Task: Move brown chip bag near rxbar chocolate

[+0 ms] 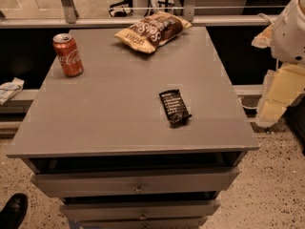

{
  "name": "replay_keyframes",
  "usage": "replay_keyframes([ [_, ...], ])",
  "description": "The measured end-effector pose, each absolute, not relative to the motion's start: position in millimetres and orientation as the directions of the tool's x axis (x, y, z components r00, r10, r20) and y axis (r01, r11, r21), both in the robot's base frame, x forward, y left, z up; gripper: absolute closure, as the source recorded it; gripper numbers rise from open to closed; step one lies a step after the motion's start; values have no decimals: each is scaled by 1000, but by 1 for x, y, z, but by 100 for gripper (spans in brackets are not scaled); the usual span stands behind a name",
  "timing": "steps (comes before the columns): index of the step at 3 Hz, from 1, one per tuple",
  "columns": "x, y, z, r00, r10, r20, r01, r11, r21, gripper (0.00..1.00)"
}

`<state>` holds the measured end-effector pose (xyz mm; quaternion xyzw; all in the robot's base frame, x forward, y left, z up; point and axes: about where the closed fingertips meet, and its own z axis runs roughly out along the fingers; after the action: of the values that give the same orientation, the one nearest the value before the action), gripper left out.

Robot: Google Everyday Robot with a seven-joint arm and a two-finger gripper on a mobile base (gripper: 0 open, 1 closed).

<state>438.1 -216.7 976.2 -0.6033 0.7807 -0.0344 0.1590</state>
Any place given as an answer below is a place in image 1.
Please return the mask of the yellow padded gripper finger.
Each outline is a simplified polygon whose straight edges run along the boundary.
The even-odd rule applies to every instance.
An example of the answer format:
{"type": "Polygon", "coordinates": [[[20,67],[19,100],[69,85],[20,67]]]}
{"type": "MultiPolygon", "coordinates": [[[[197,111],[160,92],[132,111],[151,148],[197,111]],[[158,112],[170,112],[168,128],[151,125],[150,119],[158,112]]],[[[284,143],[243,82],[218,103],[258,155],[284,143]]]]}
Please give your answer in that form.
{"type": "Polygon", "coordinates": [[[252,45],[254,47],[265,49],[271,47],[272,41],[272,32],[274,25],[269,25],[266,29],[264,29],[260,34],[258,34],[252,41],[252,45]]]}
{"type": "Polygon", "coordinates": [[[256,125],[269,128],[276,124],[304,90],[304,65],[284,63],[276,71],[268,70],[256,110],[256,125]]]}

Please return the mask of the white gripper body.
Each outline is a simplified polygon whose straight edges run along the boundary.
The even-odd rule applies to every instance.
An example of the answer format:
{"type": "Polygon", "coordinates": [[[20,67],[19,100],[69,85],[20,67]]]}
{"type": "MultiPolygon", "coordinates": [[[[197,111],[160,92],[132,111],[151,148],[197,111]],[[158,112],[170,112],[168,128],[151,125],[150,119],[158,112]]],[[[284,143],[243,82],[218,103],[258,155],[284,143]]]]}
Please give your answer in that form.
{"type": "Polygon", "coordinates": [[[272,56],[281,62],[305,64],[305,0],[291,0],[274,22],[272,56]]]}

